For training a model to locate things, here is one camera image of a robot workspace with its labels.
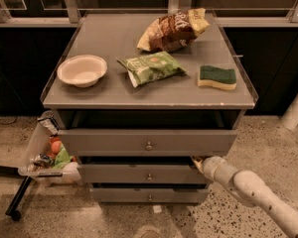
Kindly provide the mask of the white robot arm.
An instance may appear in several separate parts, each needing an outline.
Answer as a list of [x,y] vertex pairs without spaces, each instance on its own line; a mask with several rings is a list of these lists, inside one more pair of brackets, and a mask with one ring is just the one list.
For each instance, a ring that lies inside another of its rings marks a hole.
[[192,161],[207,179],[219,183],[244,205],[260,207],[289,238],[298,238],[298,211],[281,200],[259,175],[239,170],[221,157],[192,157]]

